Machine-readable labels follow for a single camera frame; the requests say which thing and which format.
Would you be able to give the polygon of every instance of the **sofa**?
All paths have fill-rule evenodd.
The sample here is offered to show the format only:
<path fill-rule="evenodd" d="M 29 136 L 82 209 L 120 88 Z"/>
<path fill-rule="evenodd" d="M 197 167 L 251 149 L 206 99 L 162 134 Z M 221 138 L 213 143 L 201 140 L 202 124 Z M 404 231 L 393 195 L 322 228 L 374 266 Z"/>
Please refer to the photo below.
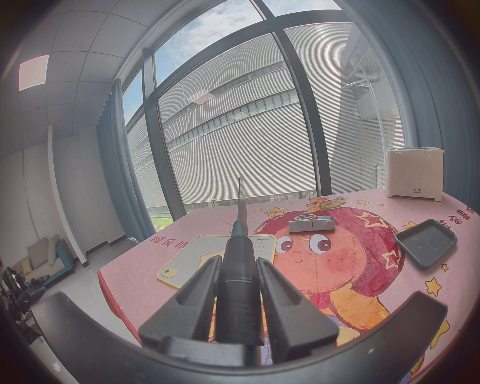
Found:
<path fill-rule="evenodd" d="M 29 255 L 17 264 L 11 266 L 15 271 L 23 272 L 25 281 L 27 282 L 33 278 L 37 279 L 45 275 L 50 275 L 50 278 L 43 284 L 43 286 L 50 284 L 56 278 L 73 269 L 73 258 L 68 250 L 65 240 L 55 241 L 54 237 L 48 239 L 46 248 L 46 239 L 47 238 L 43 238 L 38 243 L 28 247 Z M 28 271 L 29 262 L 31 272 L 25 273 Z"/>

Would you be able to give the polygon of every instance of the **grass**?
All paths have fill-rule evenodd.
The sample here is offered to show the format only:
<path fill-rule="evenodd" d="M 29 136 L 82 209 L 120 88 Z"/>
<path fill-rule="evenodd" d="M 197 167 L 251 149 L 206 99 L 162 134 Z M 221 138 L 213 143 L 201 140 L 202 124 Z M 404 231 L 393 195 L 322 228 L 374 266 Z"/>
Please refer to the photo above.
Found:
<path fill-rule="evenodd" d="M 173 223 L 171 217 L 151 217 L 154 227 L 165 228 Z"/>

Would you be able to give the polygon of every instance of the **floor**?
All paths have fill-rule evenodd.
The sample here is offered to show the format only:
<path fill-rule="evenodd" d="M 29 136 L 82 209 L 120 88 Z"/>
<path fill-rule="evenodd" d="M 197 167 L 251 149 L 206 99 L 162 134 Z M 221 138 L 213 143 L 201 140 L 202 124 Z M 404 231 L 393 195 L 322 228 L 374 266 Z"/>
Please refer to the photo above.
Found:
<path fill-rule="evenodd" d="M 133 248 L 133 246 L 135 246 L 134 241 L 125 239 L 113 246 L 106 245 L 91 253 L 87 256 L 89 266 L 84 268 L 79 262 L 76 262 L 73 267 L 75 273 L 70 272 L 65 278 L 60 278 L 58 282 L 52 283 L 41 300 L 57 292 L 64 292 L 80 309 L 100 325 L 125 340 L 139 345 L 123 322 L 110 311 L 100 290 L 97 277 L 100 268 Z M 31 345 L 31 348 L 62 383 L 78 383 L 63 367 L 42 337 L 37 339 Z"/>

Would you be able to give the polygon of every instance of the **pink tablecloth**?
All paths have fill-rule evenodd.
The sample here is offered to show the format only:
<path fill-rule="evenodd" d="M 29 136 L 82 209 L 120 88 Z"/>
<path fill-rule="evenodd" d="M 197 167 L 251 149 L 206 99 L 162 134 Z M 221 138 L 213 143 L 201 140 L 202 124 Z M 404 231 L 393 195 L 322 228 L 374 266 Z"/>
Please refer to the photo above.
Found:
<path fill-rule="evenodd" d="M 249 232 L 277 236 L 274 264 L 324 313 L 338 319 L 343 342 L 377 324 L 414 291 L 448 305 L 447 318 L 411 379 L 454 340 L 479 296 L 480 216 L 445 193 L 441 202 L 435 202 L 387 198 L 383 189 L 377 189 L 247 208 Z M 288 237 L 288 220 L 304 213 L 334 217 L 331 239 Z M 159 269 L 196 236 L 228 235 L 236 215 L 236 206 L 195 210 L 98 272 L 107 303 L 137 339 L 139 326 L 176 291 L 157 280 Z M 422 271 L 397 248 L 394 236 L 429 218 L 451 229 L 458 243 L 444 259 Z M 344 249 L 341 243 L 349 245 Z M 319 266 L 326 272 L 315 270 Z M 365 308 L 370 310 L 360 314 Z"/>

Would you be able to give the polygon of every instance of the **sky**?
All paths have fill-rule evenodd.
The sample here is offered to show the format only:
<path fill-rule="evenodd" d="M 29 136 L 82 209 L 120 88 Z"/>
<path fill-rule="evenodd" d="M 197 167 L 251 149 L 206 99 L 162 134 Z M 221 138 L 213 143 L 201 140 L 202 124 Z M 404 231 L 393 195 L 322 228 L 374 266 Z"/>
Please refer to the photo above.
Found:
<path fill-rule="evenodd" d="M 333 0 L 264 0 L 275 16 L 291 12 L 340 9 Z M 159 85 L 189 58 L 219 39 L 262 18 L 248 0 L 227 0 L 205 12 L 179 30 L 155 53 Z M 142 104 L 141 74 L 123 95 L 125 122 Z"/>

